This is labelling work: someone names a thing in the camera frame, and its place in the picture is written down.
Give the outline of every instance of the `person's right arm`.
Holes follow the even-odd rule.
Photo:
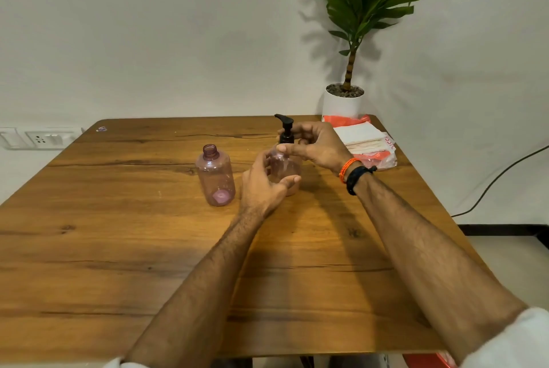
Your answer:
[[[302,140],[280,144],[279,151],[312,160],[336,175],[352,158],[326,122],[303,122],[293,130]],[[358,166],[353,163],[346,177]],[[354,191],[395,269],[458,363],[527,308],[374,175],[362,175]]]

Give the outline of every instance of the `wall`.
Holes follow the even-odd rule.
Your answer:
[[[547,0],[424,0],[372,35],[355,82],[443,205],[461,212],[549,143]],[[341,77],[321,0],[0,0],[0,126],[309,114]],[[0,150],[0,202],[54,153]],[[549,223],[549,152],[475,223]]]

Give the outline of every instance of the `bracelet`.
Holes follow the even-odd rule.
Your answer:
[[[345,173],[347,172],[347,169],[349,166],[354,162],[359,162],[360,160],[358,158],[351,158],[348,162],[345,163],[341,171],[339,172],[339,179],[341,180],[341,183],[345,184]]]
[[[356,196],[354,191],[355,185],[358,183],[360,177],[365,173],[373,174],[377,170],[376,166],[373,166],[371,169],[361,166],[354,169],[349,177],[347,178],[347,191],[351,196]]]

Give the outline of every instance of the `wire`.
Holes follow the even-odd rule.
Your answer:
[[[487,191],[490,190],[490,188],[492,187],[492,185],[498,181],[498,178],[500,178],[501,176],[503,176],[509,169],[511,169],[512,167],[516,166],[518,163],[526,160],[527,158],[530,158],[532,156],[535,156],[536,154],[538,153],[541,153],[543,150],[546,150],[548,149],[549,146],[545,146],[544,148],[540,148],[538,151],[534,151],[532,154],[528,154],[527,156],[525,157],[522,157],[520,160],[517,160],[516,162],[514,162],[513,164],[511,164],[508,168],[506,168],[504,171],[502,171],[501,173],[498,174],[498,177],[494,178],[492,180],[492,182],[490,184],[488,184],[488,187],[484,189],[483,193],[480,195],[479,199],[477,200],[477,202],[473,205],[472,208],[470,208],[469,210],[465,211],[465,212],[461,212],[461,213],[458,213],[457,215],[452,215],[451,217],[452,218],[455,218],[457,216],[462,216],[462,215],[465,215],[469,212],[471,212],[474,208],[477,207],[477,205],[480,203],[480,201],[482,200],[482,198],[484,197],[484,195],[486,194]]]

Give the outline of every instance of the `person's left arm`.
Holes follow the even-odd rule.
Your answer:
[[[265,217],[299,176],[268,180],[268,152],[244,172],[240,211],[217,244],[164,304],[124,362],[149,368],[209,367],[221,345],[238,274]]]

